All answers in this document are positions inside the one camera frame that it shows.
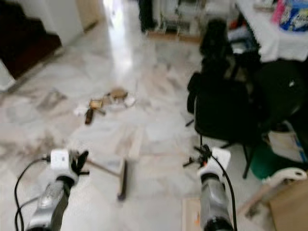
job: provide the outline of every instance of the white wall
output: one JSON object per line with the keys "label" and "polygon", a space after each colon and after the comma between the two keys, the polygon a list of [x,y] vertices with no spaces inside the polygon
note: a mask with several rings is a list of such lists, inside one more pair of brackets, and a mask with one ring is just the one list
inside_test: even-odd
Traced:
{"label": "white wall", "polygon": [[0,60],[0,91],[7,90],[9,87],[14,85],[14,83],[15,80],[12,78],[9,71]]}
{"label": "white wall", "polygon": [[18,2],[26,16],[39,18],[47,32],[55,33],[66,45],[83,33],[75,0],[7,0]]}

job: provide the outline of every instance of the marble floor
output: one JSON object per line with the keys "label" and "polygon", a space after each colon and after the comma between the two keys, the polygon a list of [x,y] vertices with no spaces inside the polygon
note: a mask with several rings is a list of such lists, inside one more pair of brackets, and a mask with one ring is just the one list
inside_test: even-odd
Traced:
{"label": "marble floor", "polygon": [[[196,166],[182,168],[198,136],[185,123],[186,86],[200,69],[198,46],[149,40],[140,32],[136,1],[120,0],[107,20],[59,51],[14,91],[0,95],[0,228],[14,230],[13,189],[22,169],[52,148],[88,149],[90,158],[112,166],[129,160],[128,195],[116,200],[117,180],[90,166],[72,190],[62,231],[180,231],[183,198],[200,194]],[[96,115],[91,126],[73,111],[112,87],[122,86],[137,102],[121,112]],[[221,141],[204,138],[209,146]],[[237,206],[261,185],[249,172],[242,179],[242,147],[230,148],[227,169]],[[20,201],[37,196],[53,172],[37,164],[23,178]],[[23,210],[25,223],[35,204]],[[239,220],[239,230],[257,230]]]}

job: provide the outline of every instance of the white tablecloth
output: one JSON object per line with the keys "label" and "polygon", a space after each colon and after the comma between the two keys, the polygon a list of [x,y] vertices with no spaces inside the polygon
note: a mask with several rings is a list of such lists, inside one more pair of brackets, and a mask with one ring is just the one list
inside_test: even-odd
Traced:
{"label": "white tablecloth", "polygon": [[236,0],[240,11],[248,21],[257,42],[262,62],[286,60],[304,61],[308,57],[308,32],[284,31],[270,19],[272,13],[258,12],[254,0]]}

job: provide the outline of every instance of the black office chair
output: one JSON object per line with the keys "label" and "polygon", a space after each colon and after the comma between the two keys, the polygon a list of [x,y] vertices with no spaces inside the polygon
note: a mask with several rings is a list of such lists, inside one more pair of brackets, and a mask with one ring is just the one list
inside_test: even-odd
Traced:
{"label": "black office chair", "polygon": [[[306,87],[293,62],[277,61],[264,65],[254,78],[258,110],[249,103],[244,83],[208,78],[203,90],[196,95],[195,130],[202,137],[225,140],[227,148],[235,143],[243,145],[246,167],[253,159],[254,147],[266,133],[296,112],[306,99]],[[246,146],[251,146],[250,154]]]}

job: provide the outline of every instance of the black cable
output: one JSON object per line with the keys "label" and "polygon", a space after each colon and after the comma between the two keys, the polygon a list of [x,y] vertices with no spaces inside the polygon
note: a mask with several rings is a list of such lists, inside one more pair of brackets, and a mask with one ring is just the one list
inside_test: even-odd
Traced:
{"label": "black cable", "polygon": [[[14,197],[15,197],[15,203],[17,206],[17,216],[19,215],[20,217],[20,223],[21,223],[21,231],[24,231],[24,219],[23,219],[23,215],[21,213],[21,208],[19,206],[19,202],[18,202],[18,197],[17,197],[17,188],[18,188],[18,184],[21,180],[21,178],[23,177],[23,175],[25,174],[25,172],[35,163],[40,162],[40,161],[46,161],[47,158],[41,158],[41,159],[36,159],[34,161],[32,161],[30,164],[28,164],[28,166],[23,170],[23,172],[20,174],[20,176],[17,179],[17,182],[15,184],[15,188],[14,188]],[[15,220],[15,229],[16,231],[19,231],[18,229],[18,222],[17,219]]]}
{"label": "black cable", "polygon": [[214,157],[211,156],[219,165],[219,167],[221,168],[223,174],[225,175],[229,188],[230,188],[230,192],[231,192],[231,199],[232,199],[232,212],[233,212],[233,226],[234,226],[234,231],[237,231],[237,224],[236,224],[236,207],[235,207],[235,196],[234,196],[234,191],[233,191],[233,187],[230,181],[230,178],[226,172],[226,170],[223,168],[223,166],[221,165],[221,163]]}
{"label": "black cable", "polygon": [[28,204],[30,204],[30,203],[32,203],[32,202],[35,202],[35,201],[38,200],[38,199],[39,199],[39,196],[38,196],[38,197],[35,197],[35,198],[31,199],[31,200],[28,200],[27,202],[23,203],[23,204],[20,206],[20,208],[19,208],[19,209],[16,211],[16,213],[15,213],[15,218],[14,218],[15,224],[17,223],[18,214],[19,214],[19,212],[21,212],[21,209],[22,209],[24,206],[26,206],[26,205],[28,205]]}

